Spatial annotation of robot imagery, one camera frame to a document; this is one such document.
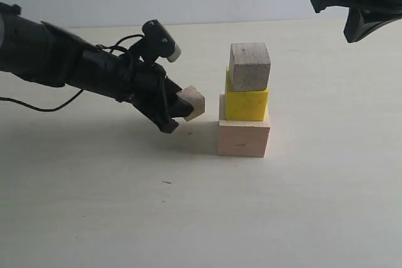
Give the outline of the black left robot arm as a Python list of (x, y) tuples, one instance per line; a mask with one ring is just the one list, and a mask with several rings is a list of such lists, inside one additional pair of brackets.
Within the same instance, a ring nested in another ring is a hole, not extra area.
[(157, 20), (147, 21), (129, 48), (93, 45), (47, 22), (21, 16), (16, 4), (1, 5), (1, 70), (47, 87), (70, 85), (133, 105), (161, 132), (171, 133), (179, 117), (195, 106), (180, 97), (157, 59), (174, 62), (180, 48)]

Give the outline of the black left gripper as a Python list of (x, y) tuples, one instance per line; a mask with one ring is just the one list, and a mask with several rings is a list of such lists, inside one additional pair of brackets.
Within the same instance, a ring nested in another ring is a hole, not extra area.
[(116, 56), (98, 48), (84, 50), (66, 84), (132, 104), (163, 133), (178, 127), (173, 118), (186, 119), (194, 111), (192, 104), (176, 97), (182, 88), (161, 65), (149, 65), (129, 53)]

